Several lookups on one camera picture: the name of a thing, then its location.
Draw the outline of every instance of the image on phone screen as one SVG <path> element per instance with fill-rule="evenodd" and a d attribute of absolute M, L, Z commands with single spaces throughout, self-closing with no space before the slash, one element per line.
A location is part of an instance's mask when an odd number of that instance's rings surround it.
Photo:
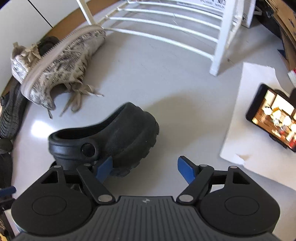
<path fill-rule="evenodd" d="M 252 122 L 289 148 L 296 146 L 296 109 L 273 90 L 267 90 Z"/>

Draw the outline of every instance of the smartphone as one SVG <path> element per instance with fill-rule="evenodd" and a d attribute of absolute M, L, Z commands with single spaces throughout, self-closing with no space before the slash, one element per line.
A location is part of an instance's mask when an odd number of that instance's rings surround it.
<path fill-rule="evenodd" d="M 296 109 L 287 99 L 261 84 L 246 119 L 296 152 Z"/>

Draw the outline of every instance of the tile floor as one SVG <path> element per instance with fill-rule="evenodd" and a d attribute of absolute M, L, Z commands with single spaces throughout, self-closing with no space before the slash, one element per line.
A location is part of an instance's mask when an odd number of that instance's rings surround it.
<path fill-rule="evenodd" d="M 113 7 L 98 13 L 95 19 L 99 20 Z M 137 17 L 174 23 L 174 19 L 165 16 L 138 14 Z M 200 27 L 185 20 L 175 20 L 175 23 L 193 29 Z M 132 22 L 119 23 L 117 27 L 158 34 L 209 52 L 214 50 L 213 45 L 203 39 L 165 27 Z M 214 77 L 209 74 L 210 60 L 198 54 L 157 40 L 109 33 L 106 43 L 93 56 L 84 80 L 105 97 L 85 96 L 78 113 L 68 111 L 60 118 L 69 94 L 57 95 L 59 90 L 54 91 L 57 109 L 52 112 L 53 120 L 43 107 L 28 106 L 12 154 L 15 196 L 18 197 L 54 161 L 47 150 L 47 136 L 51 132 L 101 122 L 127 101 L 153 114 L 160 125 L 160 134 L 150 154 L 128 176 L 106 180 L 106 187 L 114 195 L 176 197 L 187 186 L 177 171 L 180 155 L 195 164 L 226 170 L 231 164 L 221 159 L 219 153 L 231 120 L 242 63 L 274 67 L 282 87 L 290 92 L 292 84 L 277 52 L 281 48 L 281 40 L 254 20 L 251 29 L 240 28 L 227 54 L 229 60 L 226 58 L 220 74 Z M 294 240 L 296 192 L 245 172 L 280 205 L 281 217 L 274 234 L 284 241 Z"/>

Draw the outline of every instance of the white cabinet door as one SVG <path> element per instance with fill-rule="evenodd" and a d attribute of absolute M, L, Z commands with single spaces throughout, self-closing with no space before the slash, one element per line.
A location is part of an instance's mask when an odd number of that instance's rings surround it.
<path fill-rule="evenodd" d="M 0 9 L 0 93 L 12 76 L 12 44 L 18 42 L 19 45 L 30 47 L 50 29 L 50 25 L 27 0 L 10 0 Z"/>
<path fill-rule="evenodd" d="M 53 27 L 79 8 L 76 0 L 31 0 L 31 3 Z"/>

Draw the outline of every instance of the phone holder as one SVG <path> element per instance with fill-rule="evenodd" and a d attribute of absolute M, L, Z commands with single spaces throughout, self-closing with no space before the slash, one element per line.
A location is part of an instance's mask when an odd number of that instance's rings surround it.
<path fill-rule="evenodd" d="M 274 92 L 276 94 L 278 94 L 279 96 L 283 97 L 286 101 L 288 101 L 294 108 L 296 108 L 296 88 L 294 88 L 290 94 L 290 97 L 287 96 L 283 91 L 281 90 L 274 90 Z M 276 141 L 277 143 L 279 143 L 282 147 L 284 147 L 285 149 L 287 149 L 287 146 L 285 145 L 285 143 L 283 143 L 281 140 L 279 140 L 278 138 L 276 138 L 275 136 L 273 136 L 272 134 L 269 134 L 269 137 Z"/>

